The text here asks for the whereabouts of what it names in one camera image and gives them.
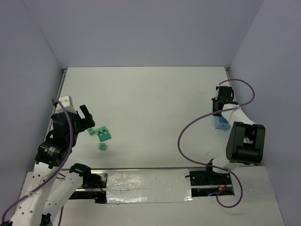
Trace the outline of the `green arch block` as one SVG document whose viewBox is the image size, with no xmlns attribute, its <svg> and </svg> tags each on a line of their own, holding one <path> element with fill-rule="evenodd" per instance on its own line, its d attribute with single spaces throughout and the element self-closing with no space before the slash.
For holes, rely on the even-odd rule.
<svg viewBox="0 0 301 226">
<path fill-rule="evenodd" d="M 95 129 L 95 133 L 98 136 L 102 136 L 103 134 L 108 133 L 108 129 L 107 129 L 106 126 L 103 126 L 103 127 L 98 128 L 98 129 Z"/>
<path fill-rule="evenodd" d="M 104 134 L 99 133 L 98 137 L 99 137 L 100 142 L 104 142 L 104 141 L 106 141 L 108 139 L 111 139 L 110 133 L 104 133 Z"/>
</svg>

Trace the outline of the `blue plastic bin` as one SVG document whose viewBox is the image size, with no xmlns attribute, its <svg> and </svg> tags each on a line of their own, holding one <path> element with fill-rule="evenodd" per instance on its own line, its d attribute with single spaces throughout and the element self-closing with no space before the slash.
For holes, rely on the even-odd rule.
<svg viewBox="0 0 301 226">
<path fill-rule="evenodd" d="M 214 117 L 214 127 L 216 129 L 228 130 L 231 126 L 224 117 L 217 116 Z"/>
</svg>

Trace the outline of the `green letter cube F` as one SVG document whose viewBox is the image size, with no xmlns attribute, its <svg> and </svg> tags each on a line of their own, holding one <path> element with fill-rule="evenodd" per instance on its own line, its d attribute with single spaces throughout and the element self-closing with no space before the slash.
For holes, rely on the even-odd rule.
<svg viewBox="0 0 301 226">
<path fill-rule="evenodd" d="M 100 143 L 98 148 L 99 148 L 100 150 L 104 151 L 104 150 L 106 150 L 107 145 L 106 145 L 105 143 Z"/>
</svg>

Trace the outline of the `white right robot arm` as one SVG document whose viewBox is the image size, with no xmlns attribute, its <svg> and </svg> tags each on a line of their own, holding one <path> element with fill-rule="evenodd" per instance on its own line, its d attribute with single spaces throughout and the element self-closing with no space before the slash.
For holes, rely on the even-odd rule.
<svg viewBox="0 0 301 226">
<path fill-rule="evenodd" d="M 234 100 L 232 87 L 216 87 L 212 98 L 214 126 L 216 129 L 230 129 L 226 150 L 223 155 L 209 161 L 207 175 L 221 175 L 243 166 L 261 163 L 265 141 L 265 127 L 250 120 Z"/>
</svg>

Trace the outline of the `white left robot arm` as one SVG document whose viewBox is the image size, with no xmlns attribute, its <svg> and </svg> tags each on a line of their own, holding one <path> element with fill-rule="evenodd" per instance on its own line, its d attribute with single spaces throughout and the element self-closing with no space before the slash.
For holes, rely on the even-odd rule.
<svg viewBox="0 0 301 226">
<path fill-rule="evenodd" d="M 91 173 L 90 167 L 76 163 L 61 185 L 51 192 L 57 175 L 76 145 L 78 134 L 95 125 L 93 116 L 85 105 L 80 106 L 84 118 L 81 118 L 71 105 L 64 107 L 61 103 L 57 103 L 56 106 L 61 110 L 51 116 L 53 128 L 38 147 L 27 193 L 16 202 L 19 207 L 10 220 L 2 221 L 3 225 L 50 224 L 51 219 L 56 217 L 73 192 L 86 183 Z"/>
</svg>

